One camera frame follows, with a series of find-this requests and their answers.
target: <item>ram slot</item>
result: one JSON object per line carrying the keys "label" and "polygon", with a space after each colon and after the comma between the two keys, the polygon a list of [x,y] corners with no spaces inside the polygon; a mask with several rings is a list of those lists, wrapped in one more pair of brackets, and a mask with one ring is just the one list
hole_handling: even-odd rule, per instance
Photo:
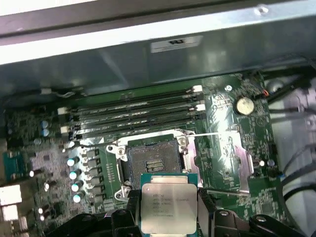
{"label": "ram slot", "polygon": [[160,107],[160,106],[173,106],[175,104],[189,104],[194,103],[196,101],[200,101],[203,99],[202,95],[194,96],[190,98],[180,98],[179,100],[172,100],[172,101],[143,101],[136,104],[120,104],[116,105],[115,107],[103,107],[99,109],[91,109],[85,112],[77,112],[72,113],[74,116],[85,116],[86,118],[93,118],[94,116],[99,116],[101,114],[109,115],[109,114],[116,114],[116,113],[124,113],[130,112],[139,109],[148,109],[152,107]]}
{"label": "ram slot", "polygon": [[185,111],[194,111],[196,109],[196,105],[194,104],[174,104],[172,106],[161,106],[161,107],[154,107],[149,109],[141,109],[141,110],[134,110],[131,112],[126,113],[115,113],[110,115],[99,115],[93,118],[87,118],[85,116],[80,116],[76,119],[76,121],[69,123],[69,125],[86,125],[86,124],[101,124],[101,123],[108,123],[112,120],[117,121],[118,119],[134,119],[134,118],[146,118],[147,116],[154,116],[160,115],[161,113],[181,113]]}
{"label": "ram slot", "polygon": [[181,124],[183,125],[184,123],[191,122],[194,120],[199,120],[199,119],[204,119],[205,114],[195,114],[191,116],[173,116],[171,120],[165,121],[165,120],[159,120],[159,121],[153,121],[150,123],[146,124],[141,124],[141,125],[135,125],[135,126],[126,126],[126,127],[121,127],[118,129],[105,129],[105,130],[99,130],[99,131],[91,131],[87,133],[80,134],[79,132],[75,132],[74,136],[77,139],[86,139],[86,138],[93,138],[93,137],[102,137],[104,135],[108,134],[121,134],[121,133],[133,133],[133,131],[139,130],[141,133],[144,131],[144,129],[147,130],[153,130],[157,127],[162,127],[162,126],[172,126],[176,124]]}
{"label": "ram slot", "polygon": [[[182,110],[177,110],[180,114],[188,113],[188,109],[184,108]],[[94,128],[100,128],[103,126],[113,126],[113,125],[121,125],[124,123],[130,123],[130,124],[138,124],[143,121],[149,121],[151,119],[167,119],[168,117],[175,116],[174,111],[160,111],[159,114],[146,114],[142,116],[137,117],[129,117],[129,118],[121,118],[121,119],[111,119],[108,121],[100,121],[100,122],[94,122],[94,123],[84,123],[80,125],[81,129],[94,129]]]}

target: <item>white connector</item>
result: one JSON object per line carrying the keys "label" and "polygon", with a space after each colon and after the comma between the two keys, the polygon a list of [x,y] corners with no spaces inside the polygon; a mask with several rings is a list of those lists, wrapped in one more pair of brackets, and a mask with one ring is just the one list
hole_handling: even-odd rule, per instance
{"label": "white connector", "polygon": [[40,94],[41,95],[49,95],[49,94],[51,94],[51,88],[42,88],[42,89],[40,89]]}
{"label": "white connector", "polygon": [[196,111],[205,111],[205,104],[199,104],[195,106]]}
{"label": "white connector", "polygon": [[60,127],[60,133],[61,134],[65,134],[65,133],[68,133],[68,132],[69,132],[69,127],[68,126]]}
{"label": "white connector", "polygon": [[61,107],[57,109],[57,114],[58,115],[65,115],[68,114],[68,109],[67,107]]}
{"label": "white connector", "polygon": [[192,92],[202,92],[203,88],[202,85],[195,85],[192,87]]}

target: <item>screw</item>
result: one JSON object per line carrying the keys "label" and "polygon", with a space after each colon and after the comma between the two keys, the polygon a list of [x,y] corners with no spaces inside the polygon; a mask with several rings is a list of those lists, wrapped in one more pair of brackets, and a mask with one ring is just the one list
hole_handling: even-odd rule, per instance
{"label": "screw", "polygon": [[228,216],[229,213],[227,211],[220,211],[219,214],[221,214],[222,216]]}
{"label": "screw", "polygon": [[131,186],[132,185],[132,183],[131,182],[129,182],[129,181],[125,181],[125,183],[124,183],[125,185],[127,185],[127,186]]}
{"label": "screw", "polygon": [[126,193],[126,194],[128,194],[129,193],[129,189],[124,189],[124,192]]}
{"label": "screw", "polygon": [[189,174],[190,172],[189,172],[188,170],[186,170],[186,169],[183,169],[183,170],[182,170],[182,173],[184,173],[184,174]]}
{"label": "screw", "polygon": [[124,148],[119,148],[118,149],[118,154],[122,155],[122,154],[124,154],[124,152],[125,152]]}
{"label": "screw", "polygon": [[263,16],[265,14],[267,14],[269,12],[269,9],[266,5],[264,4],[259,4],[256,8],[255,8],[255,13],[258,16]]}
{"label": "screw", "polygon": [[256,219],[257,219],[257,221],[260,221],[260,222],[266,222],[267,221],[263,216],[257,216]]}
{"label": "screw", "polygon": [[307,125],[307,126],[313,126],[313,125],[314,125],[314,121],[312,121],[312,120],[307,120],[307,121],[306,121],[306,125]]}
{"label": "screw", "polygon": [[179,138],[178,143],[180,146],[183,146],[183,145],[186,145],[187,141],[185,138],[181,137]]}
{"label": "screw", "polygon": [[226,91],[232,91],[233,87],[231,85],[225,86]]}

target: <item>cpu socket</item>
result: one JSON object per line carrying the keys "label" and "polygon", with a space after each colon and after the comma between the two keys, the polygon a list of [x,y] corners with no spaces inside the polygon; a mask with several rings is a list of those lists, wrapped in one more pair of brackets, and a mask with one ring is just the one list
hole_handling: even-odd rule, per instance
{"label": "cpu socket", "polygon": [[194,134],[171,129],[122,137],[108,145],[106,151],[116,156],[121,182],[115,198],[127,201],[131,189],[140,189],[142,173],[196,173],[198,187],[202,187],[199,168],[195,165],[195,138],[190,136]]}

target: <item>motherboard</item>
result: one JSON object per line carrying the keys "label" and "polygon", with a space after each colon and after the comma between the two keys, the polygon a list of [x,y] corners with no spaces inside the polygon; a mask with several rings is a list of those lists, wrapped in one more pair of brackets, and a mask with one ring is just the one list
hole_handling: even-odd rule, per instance
{"label": "motherboard", "polygon": [[29,229],[124,208],[144,173],[196,173],[219,208],[286,221],[263,81],[231,74],[6,110],[7,182],[36,181]]}

